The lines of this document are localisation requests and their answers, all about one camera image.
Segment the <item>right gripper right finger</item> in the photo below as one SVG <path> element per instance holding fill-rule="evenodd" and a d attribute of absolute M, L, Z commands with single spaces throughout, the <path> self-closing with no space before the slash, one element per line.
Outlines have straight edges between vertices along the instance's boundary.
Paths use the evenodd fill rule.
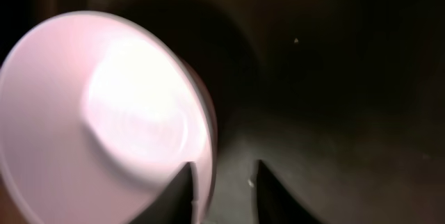
<path fill-rule="evenodd" d="M 321 224 L 287 191 L 263 160 L 257 161 L 256 209 L 258 224 Z"/>

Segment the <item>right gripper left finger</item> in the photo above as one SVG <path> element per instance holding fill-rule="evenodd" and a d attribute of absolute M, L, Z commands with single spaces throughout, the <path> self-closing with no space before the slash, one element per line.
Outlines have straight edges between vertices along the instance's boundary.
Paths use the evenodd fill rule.
<path fill-rule="evenodd" d="M 186 163 L 158 198 L 130 224 L 191 224 L 193 169 Z"/>

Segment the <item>white bowl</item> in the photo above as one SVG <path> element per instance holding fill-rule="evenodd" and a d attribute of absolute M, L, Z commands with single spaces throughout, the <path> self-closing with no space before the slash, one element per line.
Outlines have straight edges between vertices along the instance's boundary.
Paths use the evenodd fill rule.
<path fill-rule="evenodd" d="M 29 223 L 130 223 L 186 163 L 201 223 L 217 141 L 200 76 L 122 17 L 47 19 L 1 66 L 1 176 Z"/>

